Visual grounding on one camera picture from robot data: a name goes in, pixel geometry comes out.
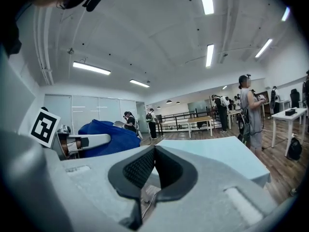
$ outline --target black box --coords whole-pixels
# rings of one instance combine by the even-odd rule
[[[289,111],[286,111],[285,112],[285,116],[292,116],[293,114],[296,113],[296,110],[295,109],[290,109]]]

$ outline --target person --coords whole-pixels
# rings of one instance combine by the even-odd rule
[[[306,77],[306,82],[305,82],[305,100],[307,107],[309,107],[309,71],[306,72],[307,77]]]
[[[277,90],[277,87],[274,86],[272,88],[272,91],[271,92],[274,92],[275,94],[275,107],[274,107],[274,114],[277,114],[280,110],[280,104],[279,104],[279,101],[280,101],[280,98],[279,98],[279,92]]]
[[[251,89],[252,94],[256,97],[256,93],[254,89]]]
[[[260,158],[262,152],[262,121],[260,115],[260,105],[265,103],[264,99],[260,101],[249,90],[251,85],[250,79],[242,75],[239,77],[240,102],[242,109],[248,109],[250,120],[250,139],[247,142],[247,147]]]
[[[240,97],[238,96],[234,96],[234,109],[235,110],[240,110],[241,107],[240,107]]]
[[[125,112],[125,119],[126,119],[125,129],[133,131],[133,132],[136,133],[135,117],[132,115],[132,113],[131,112]]]
[[[157,139],[158,137],[156,136],[156,131],[155,131],[155,123],[157,121],[157,118],[155,117],[154,109],[150,108],[150,112],[148,114],[151,115],[151,120],[148,122],[151,138]]]
[[[234,102],[231,99],[228,99],[228,101],[230,102],[228,109],[229,109],[229,111],[232,111],[233,108],[234,108]]]
[[[222,106],[221,104],[221,98],[217,95],[212,95],[211,96],[212,100],[216,103],[217,108],[218,108],[218,113],[220,117],[220,121],[222,124],[222,130],[220,131],[221,133],[226,133],[226,128],[227,128],[227,108],[225,106]]]

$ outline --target black backpack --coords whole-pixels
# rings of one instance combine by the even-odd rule
[[[296,138],[292,138],[287,158],[290,160],[299,160],[301,151],[302,147],[300,142]]]
[[[241,140],[243,144],[246,144],[247,141],[250,139],[250,135],[251,135],[248,109],[243,108],[242,113],[237,114],[236,118],[238,121],[238,127],[239,127],[239,132],[240,132],[237,138]]]
[[[146,122],[152,122],[153,121],[153,116],[151,115],[151,113],[146,114]]]
[[[270,100],[271,100],[271,101],[274,101],[275,98],[276,98],[276,91],[272,90],[272,91],[271,91],[271,94],[270,94]]]

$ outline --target white ceiling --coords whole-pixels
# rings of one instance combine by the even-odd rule
[[[288,27],[281,22],[282,4],[275,0],[213,4],[214,14],[209,15],[203,14],[201,0],[102,0],[91,13],[81,6],[53,8],[48,34],[53,79],[149,96],[250,65],[268,38],[274,39],[272,47],[280,46]],[[208,44],[215,45],[209,70]],[[67,53],[71,47],[73,55]],[[73,61],[85,58],[111,75],[72,67]],[[149,80],[151,88],[131,84],[131,79]]]

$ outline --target woman with bun hair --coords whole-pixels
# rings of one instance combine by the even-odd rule
[[[260,101],[249,90],[251,85],[250,79],[242,75],[239,77],[240,88],[240,104],[242,108],[248,109],[248,116],[250,120],[250,140],[247,147],[260,158],[262,151],[262,122],[260,115],[260,105],[265,103],[265,100]]]
[[[125,129],[136,133],[135,117],[133,116],[133,114],[131,112],[125,112],[125,119],[126,119]]]

